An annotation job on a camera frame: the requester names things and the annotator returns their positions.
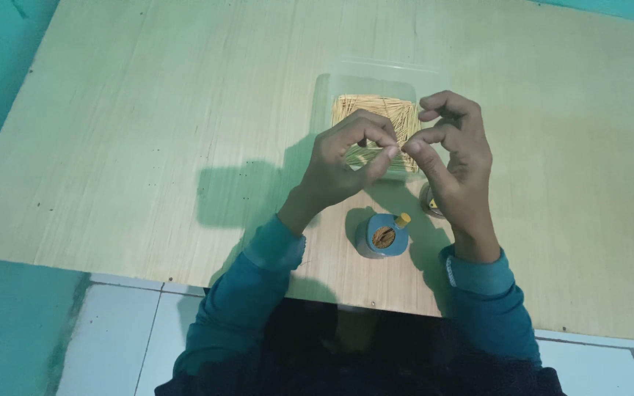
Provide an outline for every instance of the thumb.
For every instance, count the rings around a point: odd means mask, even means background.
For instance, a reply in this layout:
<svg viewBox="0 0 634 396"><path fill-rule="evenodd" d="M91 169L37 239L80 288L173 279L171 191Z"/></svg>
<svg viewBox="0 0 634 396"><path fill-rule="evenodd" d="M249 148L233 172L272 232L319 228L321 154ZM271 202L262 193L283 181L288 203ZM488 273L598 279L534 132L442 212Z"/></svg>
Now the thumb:
<svg viewBox="0 0 634 396"><path fill-rule="evenodd" d="M383 147L377 156L357 170L357 176L361 184L368 186L385 175L385 171L388 170L390 162L396 154L398 154L397 146Z"/></svg>
<svg viewBox="0 0 634 396"><path fill-rule="evenodd" d="M440 155L432 146L420 139L410 139L403 145L405 151L427 176L427 179L438 190L457 183L456 178L449 172Z"/></svg>

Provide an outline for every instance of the cuff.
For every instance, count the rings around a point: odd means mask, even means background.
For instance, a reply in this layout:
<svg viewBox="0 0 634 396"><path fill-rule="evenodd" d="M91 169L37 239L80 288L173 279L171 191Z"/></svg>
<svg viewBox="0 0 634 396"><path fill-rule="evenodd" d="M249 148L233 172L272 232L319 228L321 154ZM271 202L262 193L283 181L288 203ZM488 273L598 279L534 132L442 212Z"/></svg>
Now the cuff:
<svg viewBox="0 0 634 396"><path fill-rule="evenodd" d="M470 263L454 257L453 245L440 252L440 261L447 267L449 284L467 292L496 295L505 293L515 282L513 271L508 268L505 251L500 249L500 258L492 263Z"/></svg>
<svg viewBox="0 0 634 396"><path fill-rule="evenodd" d="M256 230L256 235L244 249L244 256L267 271L295 270L302 262L306 238L300 238L278 220L276 215Z"/></svg>

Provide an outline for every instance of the yellow cap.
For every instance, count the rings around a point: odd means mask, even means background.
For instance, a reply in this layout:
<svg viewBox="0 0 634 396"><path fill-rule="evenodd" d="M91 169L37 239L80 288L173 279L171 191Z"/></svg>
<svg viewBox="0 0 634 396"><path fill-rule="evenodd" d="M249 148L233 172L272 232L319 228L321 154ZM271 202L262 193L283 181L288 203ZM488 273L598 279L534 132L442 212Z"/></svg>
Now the yellow cap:
<svg viewBox="0 0 634 396"><path fill-rule="evenodd" d="M400 228L407 226L407 223L409 222L410 222L410 215L408 213L401 213L400 217L395 219L395 225Z"/></svg>

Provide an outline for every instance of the fingernail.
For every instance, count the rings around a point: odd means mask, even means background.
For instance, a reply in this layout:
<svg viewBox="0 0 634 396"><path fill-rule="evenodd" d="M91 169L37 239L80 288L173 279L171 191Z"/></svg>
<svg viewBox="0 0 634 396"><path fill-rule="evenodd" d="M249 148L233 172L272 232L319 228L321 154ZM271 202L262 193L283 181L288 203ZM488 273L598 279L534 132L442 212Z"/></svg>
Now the fingernail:
<svg viewBox="0 0 634 396"><path fill-rule="evenodd" d="M407 142L407 144L403 146L403 149L405 149L405 152L410 155L417 154L422 149L422 145L419 140L414 140L412 142Z"/></svg>
<svg viewBox="0 0 634 396"><path fill-rule="evenodd" d="M395 154L398 154L398 148L395 146L390 146L389 148L386 148L386 154L388 154L388 158L393 159L395 158Z"/></svg>

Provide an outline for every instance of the teal shirt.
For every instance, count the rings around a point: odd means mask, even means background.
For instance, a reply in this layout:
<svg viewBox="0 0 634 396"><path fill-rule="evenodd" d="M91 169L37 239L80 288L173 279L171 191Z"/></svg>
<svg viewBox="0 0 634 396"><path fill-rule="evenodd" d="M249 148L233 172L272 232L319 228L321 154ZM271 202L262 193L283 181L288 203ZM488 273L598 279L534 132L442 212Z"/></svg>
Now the teal shirt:
<svg viewBox="0 0 634 396"><path fill-rule="evenodd" d="M304 236L295 238L277 216L259 228L199 304L173 375L195 375L204 363L257 351L270 313L287 292L290 271L302 262L305 243ZM469 344L501 358L530 359L541 368L523 292L515 285L505 252L501 249L494 263L471 264L455 258L449 246L439 260L452 288L450 319Z"/></svg>

